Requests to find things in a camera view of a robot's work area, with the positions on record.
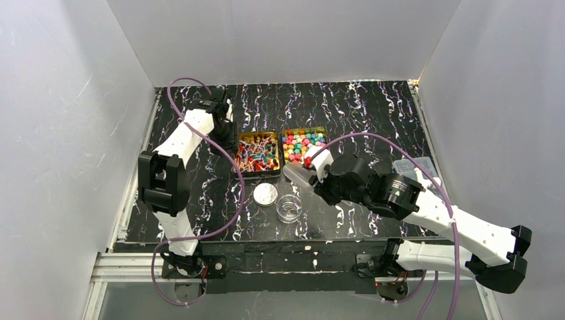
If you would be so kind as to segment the tin of lollipops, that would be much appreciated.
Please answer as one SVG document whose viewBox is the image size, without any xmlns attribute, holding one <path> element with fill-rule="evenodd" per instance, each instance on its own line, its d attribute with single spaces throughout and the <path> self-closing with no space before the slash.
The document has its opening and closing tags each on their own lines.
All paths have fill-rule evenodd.
<svg viewBox="0 0 565 320">
<path fill-rule="evenodd" d="M 243 179 L 266 179 L 281 174 L 281 148 L 275 131 L 239 133 L 234 155 Z"/>
</svg>

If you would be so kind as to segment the clear plastic scoop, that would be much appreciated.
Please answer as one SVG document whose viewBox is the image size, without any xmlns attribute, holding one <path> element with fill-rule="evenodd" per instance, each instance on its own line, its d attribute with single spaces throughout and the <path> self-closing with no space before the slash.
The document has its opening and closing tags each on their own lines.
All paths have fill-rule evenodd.
<svg viewBox="0 0 565 320">
<path fill-rule="evenodd" d="M 282 168 L 282 173 L 287 179 L 302 188 L 310 188 L 310 178 L 316 176 L 314 171 L 304 168 L 297 162 L 286 163 Z"/>
</svg>

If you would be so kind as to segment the clear round jar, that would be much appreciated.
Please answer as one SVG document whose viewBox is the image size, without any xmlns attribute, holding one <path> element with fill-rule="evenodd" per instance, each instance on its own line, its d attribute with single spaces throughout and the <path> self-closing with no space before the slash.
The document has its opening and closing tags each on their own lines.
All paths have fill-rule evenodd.
<svg viewBox="0 0 565 320">
<path fill-rule="evenodd" d="M 277 200 L 277 215 L 283 223 L 297 222 L 302 215 L 302 203 L 294 194 L 281 195 Z"/>
</svg>

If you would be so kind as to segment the tin of star candies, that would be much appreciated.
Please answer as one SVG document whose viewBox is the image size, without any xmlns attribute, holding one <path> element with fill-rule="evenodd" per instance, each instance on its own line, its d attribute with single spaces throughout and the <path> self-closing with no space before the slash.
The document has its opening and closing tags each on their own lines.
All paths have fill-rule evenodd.
<svg viewBox="0 0 565 320">
<path fill-rule="evenodd" d="M 282 163 L 304 163 L 308 150 L 312 147 L 322 147 L 329 142 L 329 136 L 324 127 L 303 127 L 287 129 L 279 133 L 282 143 Z"/>
</svg>

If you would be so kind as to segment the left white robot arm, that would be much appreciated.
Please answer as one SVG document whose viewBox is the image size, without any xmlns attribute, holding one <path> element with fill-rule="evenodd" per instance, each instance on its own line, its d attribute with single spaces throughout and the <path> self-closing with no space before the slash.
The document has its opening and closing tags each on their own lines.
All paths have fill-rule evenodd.
<svg viewBox="0 0 565 320">
<path fill-rule="evenodd" d="M 198 240 L 187 214 L 190 182 L 187 164 L 203 137 L 213 143 L 211 151 L 233 157 L 237 150 L 237 124 L 233 119 L 233 102 L 227 91 L 214 91 L 210 97 L 195 99 L 185 118 L 153 151 L 138 157 L 138 196 L 159 220 L 165 236 L 173 238 L 161 257 L 186 275 L 198 275 L 202 260 L 194 257 Z"/>
</svg>

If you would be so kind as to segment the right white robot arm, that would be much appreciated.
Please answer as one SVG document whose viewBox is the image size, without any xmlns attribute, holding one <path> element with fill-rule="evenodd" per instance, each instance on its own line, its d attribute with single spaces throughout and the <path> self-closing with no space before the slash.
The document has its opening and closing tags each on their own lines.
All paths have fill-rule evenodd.
<svg viewBox="0 0 565 320">
<path fill-rule="evenodd" d="M 306 157 L 304 166 L 314 172 L 308 182 L 329 205 L 357 203 L 382 217 L 423 227 L 452 245 L 434 245 L 390 238 L 383 253 L 360 264 L 369 273 L 414 270 L 455 272 L 475 279 L 499 293 L 515 293 L 526 278 L 532 231 L 522 225 L 500 227 L 453 205 L 429 189 L 431 181 L 396 172 L 379 174 L 356 155 L 332 158 L 329 151 Z"/>
</svg>

